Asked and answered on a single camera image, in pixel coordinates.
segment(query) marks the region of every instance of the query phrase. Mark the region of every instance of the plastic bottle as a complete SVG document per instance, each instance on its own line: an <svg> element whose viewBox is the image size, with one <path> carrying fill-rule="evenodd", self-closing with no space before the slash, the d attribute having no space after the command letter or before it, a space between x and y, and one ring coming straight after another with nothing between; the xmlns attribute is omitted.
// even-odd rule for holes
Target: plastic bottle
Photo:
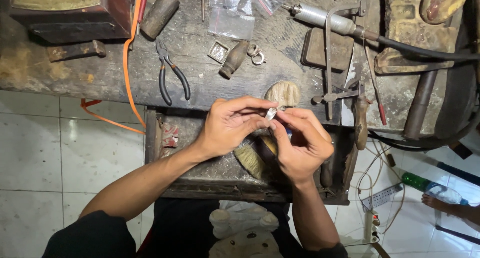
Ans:
<svg viewBox="0 0 480 258"><path fill-rule="evenodd" d="M407 172L403 174L402 182L448 204L469 204L469 202L463 199L454 189L412 173Z"/></svg>

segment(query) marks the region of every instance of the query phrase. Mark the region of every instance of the bare foot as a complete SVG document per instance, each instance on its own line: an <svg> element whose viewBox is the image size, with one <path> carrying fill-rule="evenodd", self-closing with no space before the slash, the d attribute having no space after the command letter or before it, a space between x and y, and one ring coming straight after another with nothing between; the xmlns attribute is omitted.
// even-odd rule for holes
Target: bare foot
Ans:
<svg viewBox="0 0 480 258"><path fill-rule="evenodd" d="M440 210L441 212L451 214L450 204L442 202L439 199L433 198L430 195L423 194L421 196L421 202L424 203L425 205L433 208L433 209Z"/></svg>

